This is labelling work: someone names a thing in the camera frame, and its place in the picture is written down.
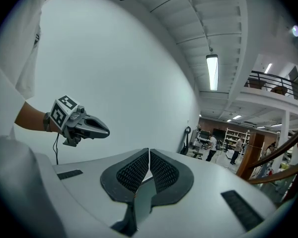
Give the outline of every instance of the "black mesh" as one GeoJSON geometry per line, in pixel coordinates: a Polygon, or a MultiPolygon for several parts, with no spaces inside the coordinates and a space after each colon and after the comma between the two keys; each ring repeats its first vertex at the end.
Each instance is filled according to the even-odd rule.
{"type": "Polygon", "coordinates": [[[149,155],[143,154],[117,172],[118,182],[136,193],[148,171],[149,155]]]}
{"type": "Polygon", "coordinates": [[[150,170],[157,193],[172,186],[179,178],[179,171],[152,151],[150,154],[150,170]]]}

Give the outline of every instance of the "ceiling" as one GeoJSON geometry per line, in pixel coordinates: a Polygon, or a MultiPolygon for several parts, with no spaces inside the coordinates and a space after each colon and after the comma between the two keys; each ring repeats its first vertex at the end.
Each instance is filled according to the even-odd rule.
{"type": "Polygon", "coordinates": [[[206,55],[219,55],[218,92],[228,93],[240,60],[240,0],[137,0],[169,31],[200,91],[210,91],[206,55]]]}

